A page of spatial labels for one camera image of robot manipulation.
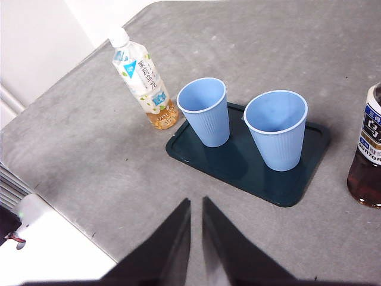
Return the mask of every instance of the table surface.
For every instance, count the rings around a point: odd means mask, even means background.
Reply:
[[[206,285],[205,195],[253,243],[301,279],[381,281],[381,211],[346,188],[366,93],[381,75],[381,1],[159,2],[130,20],[172,99],[217,77],[228,101],[289,89],[332,141],[302,200],[264,200],[170,158],[184,121],[155,130],[120,79],[106,42],[1,132],[1,160],[116,261],[185,198],[192,201],[186,285]]]

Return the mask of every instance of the plastic cup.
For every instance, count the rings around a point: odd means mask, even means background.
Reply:
[[[213,77],[188,83],[177,96],[177,106],[208,147],[223,145],[230,136],[225,84]]]
[[[308,106],[293,91],[269,91],[255,97],[243,118],[265,164],[287,171],[300,161]]]

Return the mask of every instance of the bottle cap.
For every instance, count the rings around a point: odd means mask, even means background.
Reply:
[[[124,46],[130,40],[130,37],[122,27],[111,29],[108,38],[110,39],[110,42],[114,48]]]

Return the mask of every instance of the dark bottle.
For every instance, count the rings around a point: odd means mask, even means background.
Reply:
[[[368,91],[363,128],[348,179],[352,196],[381,208],[381,82]]]

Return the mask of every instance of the tray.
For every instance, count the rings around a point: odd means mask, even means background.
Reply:
[[[185,121],[165,146],[169,156],[277,206],[294,206],[328,146],[329,130],[306,122],[299,164],[292,170],[277,172],[266,166],[254,144],[242,118],[245,107],[229,102],[227,107],[230,137],[224,145],[204,146]]]

